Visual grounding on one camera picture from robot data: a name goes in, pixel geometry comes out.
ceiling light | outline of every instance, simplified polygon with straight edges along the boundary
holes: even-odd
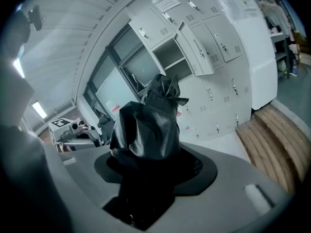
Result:
[[[15,60],[15,61],[13,62],[13,65],[14,65],[14,67],[16,68],[16,70],[19,72],[19,74],[21,75],[21,77],[22,77],[22,78],[25,78],[25,75],[24,75],[23,69],[21,68],[19,59]]]
[[[33,104],[33,108],[35,109],[35,111],[38,112],[38,114],[42,117],[45,118],[47,116],[47,114],[44,112],[44,110],[42,109],[41,105],[39,104],[39,102],[36,102]]]

wooden step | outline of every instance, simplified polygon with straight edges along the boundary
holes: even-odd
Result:
[[[241,139],[251,163],[289,193],[295,191],[295,174],[290,163],[275,144],[273,138],[254,118],[238,126]]]
[[[311,147],[303,133],[272,105],[255,112],[255,119],[265,128],[290,163],[292,173],[303,181],[309,169]]]

water bottle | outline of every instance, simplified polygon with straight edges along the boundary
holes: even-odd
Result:
[[[298,66],[296,60],[293,60],[293,74],[298,75]]]

